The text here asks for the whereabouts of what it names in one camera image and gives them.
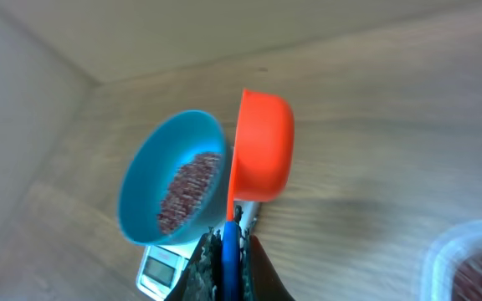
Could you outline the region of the red measuring scoop blue handle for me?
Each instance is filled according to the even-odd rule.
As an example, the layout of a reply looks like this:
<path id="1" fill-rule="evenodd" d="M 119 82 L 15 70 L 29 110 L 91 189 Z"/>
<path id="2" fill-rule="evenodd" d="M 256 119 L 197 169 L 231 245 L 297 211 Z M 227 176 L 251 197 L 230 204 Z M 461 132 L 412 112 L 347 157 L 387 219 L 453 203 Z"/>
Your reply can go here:
<path id="1" fill-rule="evenodd" d="M 271 202 L 288 181 L 295 119 L 281 97 L 243 91 L 228 184 L 227 226 L 234 224 L 234 201 Z"/>

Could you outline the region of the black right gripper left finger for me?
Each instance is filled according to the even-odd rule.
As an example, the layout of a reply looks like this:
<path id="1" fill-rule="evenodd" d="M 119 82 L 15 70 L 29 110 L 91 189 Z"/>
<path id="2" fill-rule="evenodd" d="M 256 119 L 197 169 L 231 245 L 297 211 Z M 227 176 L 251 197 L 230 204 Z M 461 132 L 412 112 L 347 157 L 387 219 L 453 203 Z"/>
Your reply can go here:
<path id="1" fill-rule="evenodd" d="M 219 230 L 212 227 L 198 241 L 174 289 L 166 301 L 216 301 L 222 289 L 223 242 Z"/>

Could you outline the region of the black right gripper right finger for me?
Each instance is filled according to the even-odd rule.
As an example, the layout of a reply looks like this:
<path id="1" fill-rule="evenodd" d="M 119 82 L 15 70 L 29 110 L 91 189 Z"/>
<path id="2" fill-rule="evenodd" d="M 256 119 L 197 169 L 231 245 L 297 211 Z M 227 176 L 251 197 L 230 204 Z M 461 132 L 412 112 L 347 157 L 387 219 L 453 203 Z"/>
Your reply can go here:
<path id="1" fill-rule="evenodd" d="M 240 297 L 243 301 L 295 301 L 279 278 L 263 245 L 251 232 L 240 233 Z"/>

